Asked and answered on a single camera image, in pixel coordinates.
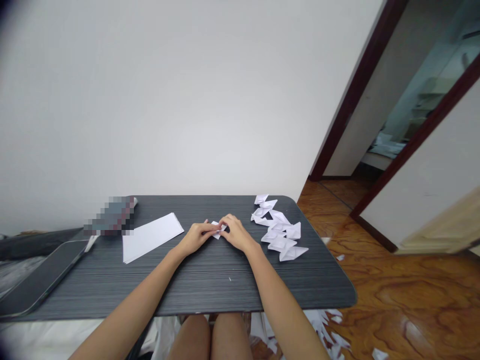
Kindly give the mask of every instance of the white wall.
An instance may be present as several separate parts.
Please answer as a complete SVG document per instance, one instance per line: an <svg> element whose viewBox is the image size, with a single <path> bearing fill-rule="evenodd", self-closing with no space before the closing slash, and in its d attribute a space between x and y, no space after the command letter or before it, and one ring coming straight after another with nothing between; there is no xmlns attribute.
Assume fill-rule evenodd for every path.
<svg viewBox="0 0 480 360"><path fill-rule="evenodd" d="M0 232L108 196L297 200L381 0L25 1L0 48Z"/></svg>
<svg viewBox="0 0 480 360"><path fill-rule="evenodd" d="M394 244L480 185L480 81L360 214Z"/></svg>
<svg viewBox="0 0 480 360"><path fill-rule="evenodd" d="M350 176L460 3L410 1L323 173Z"/></svg>

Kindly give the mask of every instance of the stack of paper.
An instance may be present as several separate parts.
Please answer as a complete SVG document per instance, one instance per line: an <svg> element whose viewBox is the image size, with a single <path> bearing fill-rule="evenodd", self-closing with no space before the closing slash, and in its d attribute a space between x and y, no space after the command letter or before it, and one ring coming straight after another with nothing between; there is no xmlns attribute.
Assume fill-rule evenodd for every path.
<svg viewBox="0 0 480 360"><path fill-rule="evenodd" d="M250 220L256 224L268 227L261 241L270 243L268 248L280 253L280 261L295 260L308 251L308 247L296 246L295 240L300 239L301 223L291 224L283 212L274 210L277 200L267 201L268 194L258 195L254 204L260 205L251 215ZM271 220L264 218L270 213Z"/></svg>
<svg viewBox="0 0 480 360"><path fill-rule="evenodd" d="M184 232L173 212L123 235L123 262L129 264Z"/></svg>

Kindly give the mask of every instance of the thigh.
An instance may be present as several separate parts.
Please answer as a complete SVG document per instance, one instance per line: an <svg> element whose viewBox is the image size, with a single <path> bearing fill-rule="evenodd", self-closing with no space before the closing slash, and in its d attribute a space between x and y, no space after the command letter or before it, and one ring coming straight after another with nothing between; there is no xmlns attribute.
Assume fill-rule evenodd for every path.
<svg viewBox="0 0 480 360"><path fill-rule="evenodd" d="M252 360L249 335L236 312L218 315L211 337L212 360Z"/></svg>
<svg viewBox="0 0 480 360"><path fill-rule="evenodd" d="M167 360L208 360L209 358L209 323L203 315L191 315L181 326Z"/></svg>

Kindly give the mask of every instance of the floor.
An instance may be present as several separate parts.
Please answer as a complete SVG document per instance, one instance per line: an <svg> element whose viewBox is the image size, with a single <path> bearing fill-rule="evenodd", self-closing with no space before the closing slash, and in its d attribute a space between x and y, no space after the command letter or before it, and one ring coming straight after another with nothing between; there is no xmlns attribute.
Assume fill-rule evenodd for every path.
<svg viewBox="0 0 480 360"><path fill-rule="evenodd" d="M351 343L346 359L480 359L480 261L393 255L349 217L365 191L345 180L307 181L298 206L353 282L358 301L331 330Z"/></svg>

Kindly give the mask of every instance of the table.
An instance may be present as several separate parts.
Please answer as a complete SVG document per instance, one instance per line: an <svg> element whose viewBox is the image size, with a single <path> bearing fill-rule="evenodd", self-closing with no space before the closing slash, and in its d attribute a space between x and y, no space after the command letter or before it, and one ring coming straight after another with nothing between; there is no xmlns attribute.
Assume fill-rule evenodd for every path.
<svg viewBox="0 0 480 360"><path fill-rule="evenodd" d="M185 232L139 259L122 262L122 237L100 236L63 281L34 312L13 321L105 318L177 245L192 223L219 221L228 213L237 216L258 242L267 227L250 221L258 207L255 196L135 196L133 227L174 212ZM298 246L309 251L293 261L279 261L277 251L261 248L302 309L353 306L356 291L337 260L312 228L297 204L286 196L274 209L295 224L301 222ZM84 239L78 234L73 240ZM211 237L178 267L165 290L156 316L179 314L259 312L260 295L245 255L224 238Z"/></svg>

